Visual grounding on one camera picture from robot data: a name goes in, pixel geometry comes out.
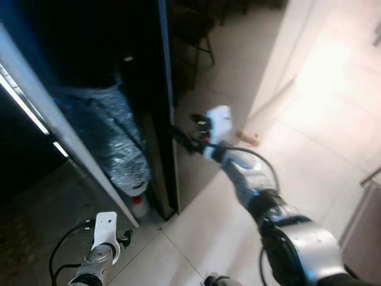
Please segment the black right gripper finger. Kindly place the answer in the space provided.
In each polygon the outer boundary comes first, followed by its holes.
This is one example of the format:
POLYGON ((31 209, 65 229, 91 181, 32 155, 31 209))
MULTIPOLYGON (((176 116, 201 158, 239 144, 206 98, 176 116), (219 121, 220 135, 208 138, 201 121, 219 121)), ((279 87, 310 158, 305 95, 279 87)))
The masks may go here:
POLYGON ((177 144, 179 144, 183 149, 188 153, 198 153, 199 145, 188 136, 185 131, 182 131, 181 128, 178 128, 175 125, 171 126, 171 135, 177 144))

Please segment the white bottle red cap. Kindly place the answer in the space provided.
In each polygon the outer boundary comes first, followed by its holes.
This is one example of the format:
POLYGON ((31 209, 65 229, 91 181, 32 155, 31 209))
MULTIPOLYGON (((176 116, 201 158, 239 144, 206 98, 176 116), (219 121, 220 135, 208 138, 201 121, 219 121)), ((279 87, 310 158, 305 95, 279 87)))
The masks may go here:
POLYGON ((131 213, 133 213, 135 218, 143 218, 151 210, 149 200, 147 199, 145 193, 131 196, 130 202, 131 213))

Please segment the clear bubble wrap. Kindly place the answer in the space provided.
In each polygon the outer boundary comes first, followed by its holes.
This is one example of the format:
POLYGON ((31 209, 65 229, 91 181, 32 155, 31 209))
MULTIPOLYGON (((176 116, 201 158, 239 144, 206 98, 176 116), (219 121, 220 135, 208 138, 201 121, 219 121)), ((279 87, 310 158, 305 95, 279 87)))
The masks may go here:
POLYGON ((107 179, 125 196, 149 187, 145 141, 119 85, 59 88, 54 100, 107 179))

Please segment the dark metal chair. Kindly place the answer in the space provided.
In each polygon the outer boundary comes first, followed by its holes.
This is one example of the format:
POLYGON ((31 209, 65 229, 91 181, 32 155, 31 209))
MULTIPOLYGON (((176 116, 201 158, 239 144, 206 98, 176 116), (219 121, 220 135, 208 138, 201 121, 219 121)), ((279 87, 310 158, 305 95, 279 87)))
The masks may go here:
POLYGON ((208 14, 195 11, 196 3, 196 0, 170 0, 168 4, 172 57, 174 62, 183 64, 191 80, 198 75, 202 52, 213 66, 216 64, 210 39, 215 21, 208 14))

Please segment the grey brown cabinet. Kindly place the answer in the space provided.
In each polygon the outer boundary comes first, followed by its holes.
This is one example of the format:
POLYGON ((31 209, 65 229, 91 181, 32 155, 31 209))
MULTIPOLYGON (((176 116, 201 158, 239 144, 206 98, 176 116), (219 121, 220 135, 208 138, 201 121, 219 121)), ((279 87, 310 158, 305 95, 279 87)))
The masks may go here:
POLYGON ((354 278, 381 284, 381 168, 360 182, 362 196, 341 237, 345 269, 354 278))

